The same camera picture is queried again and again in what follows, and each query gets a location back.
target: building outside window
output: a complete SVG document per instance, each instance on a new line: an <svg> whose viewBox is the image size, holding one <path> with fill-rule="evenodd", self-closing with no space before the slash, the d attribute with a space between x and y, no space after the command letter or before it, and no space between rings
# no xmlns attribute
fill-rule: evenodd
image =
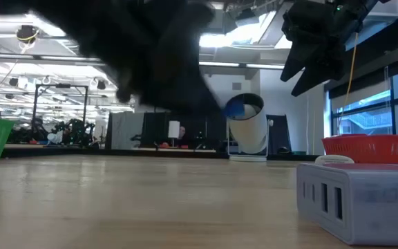
<svg viewBox="0 0 398 249"><path fill-rule="evenodd" d="M333 135L398 134L398 75L392 78L391 86L394 96L387 90L351 103L345 107L343 117L343 108L333 110Z"/></svg>

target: lamp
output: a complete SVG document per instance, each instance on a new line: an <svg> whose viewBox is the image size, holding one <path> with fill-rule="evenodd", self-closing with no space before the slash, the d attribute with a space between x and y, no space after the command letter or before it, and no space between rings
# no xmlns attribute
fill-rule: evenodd
<svg viewBox="0 0 398 249"><path fill-rule="evenodd" d="M18 86L18 78L10 78L8 83L10 86Z"/></svg>
<svg viewBox="0 0 398 249"><path fill-rule="evenodd" d="M174 147L174 139L179 138L179 121L170 121L169 122L169 138L171 138L171 146Z"/></svg>
<svg viewBox="0 0 398 249"><path fill-rule="evenodd" d="M105 80L98 80L97 81L97 88L99 90L105 90Z"/></svg>
<svg viewBox="0 0 398 249"><path fill-rule="evenodd" d="M33 44L36 41L36 36L39 33L39 29L32 25L21 25L21 28L17 30L16 36L18 40L24 44Z"/></svg>
<svg viewBox="0 0 398 249"><path fill-rule="evenodd" d="M228 154L230 160L265 162L268 156L269 126L263 99L253 93L244 93L230 99L225 105L227 136L234 137L240 150L247 155ZM265 155L254 155L266 149Z"/></svg>

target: ceiling light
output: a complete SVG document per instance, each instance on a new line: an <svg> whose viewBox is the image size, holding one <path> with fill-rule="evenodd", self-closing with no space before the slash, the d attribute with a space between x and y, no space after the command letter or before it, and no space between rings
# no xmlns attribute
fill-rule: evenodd
<svg viewBox="0 0 398 249"><path fill-rule="evenodd" d="M215 10L223 10L224 9L224 3L219 3L219 2L211 2L213 8Z"/></svg>
<svg viewBox="0 0 398 249"><path fill-rule="evenodd" d="M52 99L54 101L63 101L63 102L67 101L67 98L62 95L53 95Z"/></svg>
<svg viewBox="0 0 398 249"><path fill-rule="evenodd" d="M270 65L270 64L247 64L247 68L257 69L284 69L284 65Z"/></svg>
<svg viewBox="0 0 398 249"><path fill-rule="evenodd" d="M4 119L19 119L18 117L15 116L1 116Z"/></svg>
<svg viewBox="0 0 398 249"><path fill-rule="evenodd" d="M274 46L274 48L291 48L293 42L288 41L287 37L283 35L279 42Z"/></svg>
<svg viewBox="0 0 398 249"><path fill-rule="evenodd" d="M33 103L20 103L20 102L3 102L0 101L0 106L11 106L11 107L33 107ZM45 104L45 103L38 103L37 107L39 108L47 108L47 107L60 107L62 109L71 109L71 110L84 110L83 104ZM87 105L87 110L95 110L95 105ZM114 109L114 110L125 110L130 111L133 108L128 106L122 105L108 105L108 106L99 106L101 109Z"/></svg>
<svg viewBox="0 0 398 249"><path fill-rule="evenodd" d="M49 60L65 60L69 62L102 62L99 58L87 58L87 57L76 57L76 56L53 56L53 55L43 55L42 59Z"/></svg>
<svg viewBox="0 0 398 249"><path fill-rule="evenodd" d="M101 63L101 62L75 62L75 66L105 66L105 63Z"/></svg>
<svg viewBox="0 0 398 249"><path fill-rule="evenodd" d="M33 55L5 54L0 53L0 59L35 59Z"/></svg>
<svg viewBox="0 0 398 249"><path fill-rule="evenodd" d="M200 66L227 66L227 67L238 67L239 63L229 62L199 62Z"/></svg>
<svg viewBox="0 0 398 249"><path fill-rule="evenodd" d="M28 95L28 94L35 94L35 93L23 93L23 92L18 92L18 91L0 91L0 94L11 94L11 95Z"/></svg>
<svg viewBox="0 0 398 249"><path fill-rule="evenodd" d="M41 86L41 87L39 87L39 90L41 90L41 92L47 92L47 93L51 93L51 94L55 94L55 92L54 91L52 91L52 90L50 90L50 89L47 89L47 88L45 88L45 87L43 87L43 86Z"/></svg>

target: desk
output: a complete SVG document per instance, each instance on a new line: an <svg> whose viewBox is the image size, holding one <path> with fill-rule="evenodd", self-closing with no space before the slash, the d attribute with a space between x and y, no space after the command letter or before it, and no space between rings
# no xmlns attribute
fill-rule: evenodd
<svg viewBox="0 0 398 249"><path fill-rule="evenodd" d="M0 248L350 248L299 218L293 165L267 166L125 156L0 160Z"/></svg>
<svg viewBox="0 0 398 249"><path fill-rule="evenodd" d="M42 149L45 145L5 144L6 149Z"/></svg>
<svg viewBox="0 0 398 249"><path fill-rule="evenodd" d="M132 148L137 151L161 151L161 152L198 152L198 153L216 153L214 149L178 149L178 148Z"/></svg>

